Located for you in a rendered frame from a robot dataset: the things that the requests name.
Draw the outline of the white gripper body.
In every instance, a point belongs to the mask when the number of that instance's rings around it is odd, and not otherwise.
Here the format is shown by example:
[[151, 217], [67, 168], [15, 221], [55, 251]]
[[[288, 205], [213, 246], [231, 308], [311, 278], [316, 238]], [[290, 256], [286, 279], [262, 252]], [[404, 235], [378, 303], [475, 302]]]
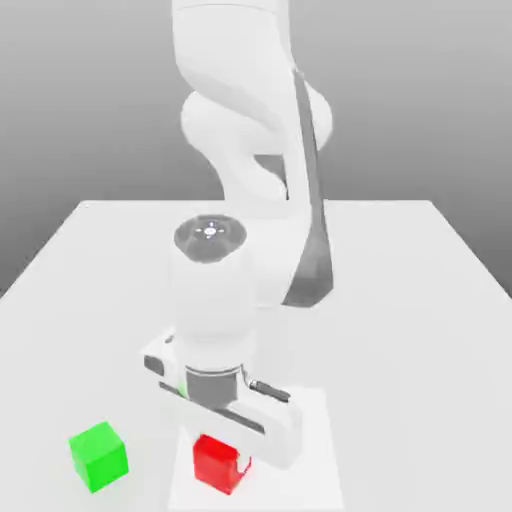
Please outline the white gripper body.
[[243, 382], [237, 399], [224, 407], [205, 407], [164, 382], [178, 419], [197, 434], [213, 437], [271, 466], [287, 469], [302, 449], [302, 412], [284, 390], [261, 381]]

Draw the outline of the small red cube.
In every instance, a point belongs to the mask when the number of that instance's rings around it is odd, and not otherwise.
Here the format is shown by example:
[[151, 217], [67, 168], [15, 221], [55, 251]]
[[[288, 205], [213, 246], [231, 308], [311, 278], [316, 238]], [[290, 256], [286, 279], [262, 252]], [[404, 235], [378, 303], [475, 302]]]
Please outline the small red cube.
[[214, 489], [231, 495], [245, 474], [237, 472], [236, 448], [213, 437], [201, 434], [193, 445], [194, 476]]

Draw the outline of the small green cube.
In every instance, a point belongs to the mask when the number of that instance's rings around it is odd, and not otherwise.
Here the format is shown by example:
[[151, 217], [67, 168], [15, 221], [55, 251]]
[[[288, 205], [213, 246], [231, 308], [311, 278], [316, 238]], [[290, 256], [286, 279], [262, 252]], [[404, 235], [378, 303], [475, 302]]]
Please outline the small green cube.
[[129, 472], [124, 441], [107, 422], [68, 440], [74, 468], [90, 493], [95, 493]]

